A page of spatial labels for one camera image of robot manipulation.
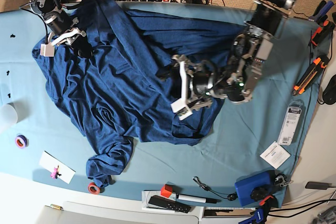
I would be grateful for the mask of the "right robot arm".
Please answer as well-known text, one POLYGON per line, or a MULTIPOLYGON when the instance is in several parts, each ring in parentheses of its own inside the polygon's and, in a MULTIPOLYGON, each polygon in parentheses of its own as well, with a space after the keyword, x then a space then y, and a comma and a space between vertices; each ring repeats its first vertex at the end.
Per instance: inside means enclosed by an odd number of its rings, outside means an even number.
POLYGON ((56 47, 65 45, 76 56, 89 59, 93 49, 88 42, 87 33, 80 27, 80 19, 69 15, 66 10, 75 10, 83 4, 82 0, 72 6, 64 6, 62 0, 29 0, 20 8, 28 6, 30 13, 37 15, 45 26, 46 36, 40 45, 40 54, 53 57, 56 47))

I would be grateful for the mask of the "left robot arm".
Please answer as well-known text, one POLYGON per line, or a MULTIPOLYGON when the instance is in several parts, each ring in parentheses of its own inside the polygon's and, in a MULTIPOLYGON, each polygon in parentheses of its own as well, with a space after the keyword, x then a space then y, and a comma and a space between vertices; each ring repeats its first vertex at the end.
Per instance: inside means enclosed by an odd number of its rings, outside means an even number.
POLYGON ((219 68, 210 60, 194 63, 186 55, 173 55, 172 63, 160 78, 180 77, 181 96, 171 103, 180 119, 193 111, 209 107, 213 99, 228 99, 240 104, 252 99, 252 93, 268 56, 272 39, 288 18, 296 0, 254 0, 256 8, 246 27, 235 38, 226 66, 219 68))

